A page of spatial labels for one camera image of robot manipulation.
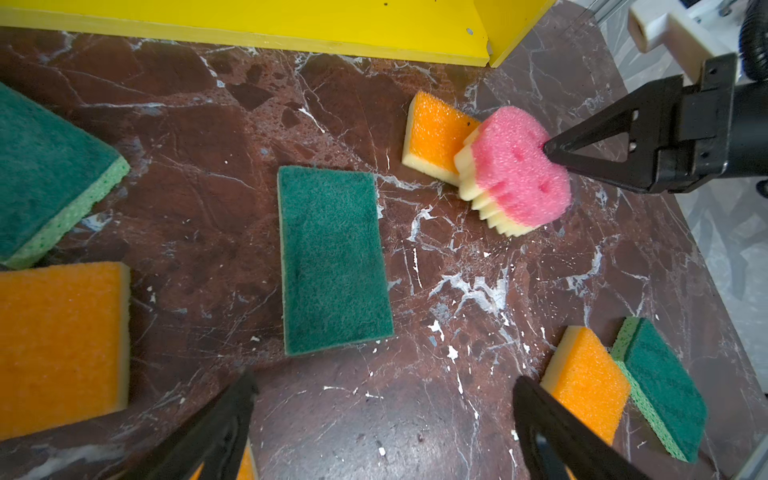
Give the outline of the pink smiley sponge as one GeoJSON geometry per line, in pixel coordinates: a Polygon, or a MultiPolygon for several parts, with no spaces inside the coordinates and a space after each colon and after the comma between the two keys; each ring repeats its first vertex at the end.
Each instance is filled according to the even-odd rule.
{"type": "Polygon", "coordinates": [[[459,196],[491,229],[520,237],[559,219],[571,206],[567,170],[544,152],[545,128],[529,113],[496,110],[454,156],[459,196]]]}

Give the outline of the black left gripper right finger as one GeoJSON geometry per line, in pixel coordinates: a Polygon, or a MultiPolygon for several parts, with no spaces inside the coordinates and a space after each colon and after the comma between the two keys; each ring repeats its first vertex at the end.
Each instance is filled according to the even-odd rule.
{"type": "Polygon", "coordinates": [[[516,379],[513,416],[532,479],[645,479],[528,376],[516,379]]]}

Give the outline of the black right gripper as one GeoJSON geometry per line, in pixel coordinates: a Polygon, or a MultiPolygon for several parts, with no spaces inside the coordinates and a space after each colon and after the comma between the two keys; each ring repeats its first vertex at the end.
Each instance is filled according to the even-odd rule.
{"type": "Polygon", "coordinates": [[[651,81],[556,135],[544,153],[569,172],[636,193],[689,193],[756,178],[767,192],[767,83],[737,82],[738,57],[703,62],[696,84],[651,81]]]}

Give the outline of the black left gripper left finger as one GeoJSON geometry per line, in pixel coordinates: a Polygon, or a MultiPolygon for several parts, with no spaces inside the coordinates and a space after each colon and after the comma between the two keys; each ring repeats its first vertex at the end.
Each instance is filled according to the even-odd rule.
{"type": "Polygon", "coordinates": [[[250,371],[116,479],[236,479],[258,389],[250,371]]]}

